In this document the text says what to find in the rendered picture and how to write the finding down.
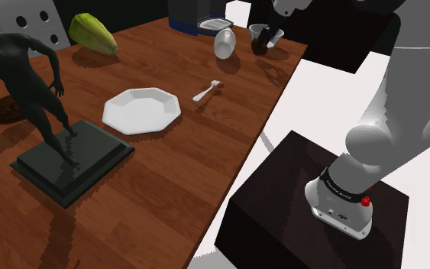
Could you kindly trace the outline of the white cup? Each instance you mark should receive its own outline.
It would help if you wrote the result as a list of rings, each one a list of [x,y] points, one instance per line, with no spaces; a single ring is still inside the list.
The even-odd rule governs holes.
[[[218,59],[228,59],[236,44],[236,37],[231,28],[225,28],[217,33],[214,40],[214,53]]]

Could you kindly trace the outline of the dark coffee machine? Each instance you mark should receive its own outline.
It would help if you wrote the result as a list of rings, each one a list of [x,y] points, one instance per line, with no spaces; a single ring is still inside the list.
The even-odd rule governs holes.
[[[169,26],[192,36],[215,36],[234,23],[225,17],[227,0],[168,0]]]

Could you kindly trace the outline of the brown wooden table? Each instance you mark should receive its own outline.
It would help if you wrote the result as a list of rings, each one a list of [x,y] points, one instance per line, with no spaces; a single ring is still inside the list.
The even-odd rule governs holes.
[[[102,122],[105,102],[130,88],[177,96],[164,131],[135,135],[134,151],[63,209],[11,169],[40,143],[27,122],[0,126],[0,269],[183,269],[286,87],[305,45],[282,39],[263,57],[235,28],[230,59],[213,39],[159,19],[120,31],[115,56],[80,46],[58,52],[72,121]],[[200,101],[192,97],[221,83]]]

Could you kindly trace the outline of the white octagonal plate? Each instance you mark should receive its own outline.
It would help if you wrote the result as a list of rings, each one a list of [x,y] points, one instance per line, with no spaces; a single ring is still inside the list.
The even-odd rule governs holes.
[[[181,115],[178,98],[156,87],[127,89],[109,99],[102,122],[123,135],[165,129]]]

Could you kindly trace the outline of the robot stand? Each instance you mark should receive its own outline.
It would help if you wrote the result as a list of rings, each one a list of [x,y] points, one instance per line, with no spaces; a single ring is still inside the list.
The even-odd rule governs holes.
[[[215,245],[237,269],[401,269],[409,197],[373,186],[363,240],[314,217],[304,187],[335,160],[291,131],[229,199]]]

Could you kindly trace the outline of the green oval fruit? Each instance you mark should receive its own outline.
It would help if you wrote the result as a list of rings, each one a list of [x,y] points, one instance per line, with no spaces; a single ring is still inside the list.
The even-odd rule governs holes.
[[[119,47],[103,23],[89,13],[73,17],[68,35],[81,46],[100,53],[117,55]]]

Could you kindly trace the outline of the dark human figure statue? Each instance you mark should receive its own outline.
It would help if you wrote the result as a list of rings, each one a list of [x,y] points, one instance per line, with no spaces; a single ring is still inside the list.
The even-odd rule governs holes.
[[[0,80],[44,139],[11,167],[64,209],[134,151],[87,120],[70,124],[57,53],[41,41],[0,32]]]

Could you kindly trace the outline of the grey panel with round holes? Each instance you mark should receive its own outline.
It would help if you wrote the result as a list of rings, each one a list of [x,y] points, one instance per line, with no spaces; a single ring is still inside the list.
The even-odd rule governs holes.
[[[29,35],[53,50],[70,47],[53,0],[0,0],[0,32]]]

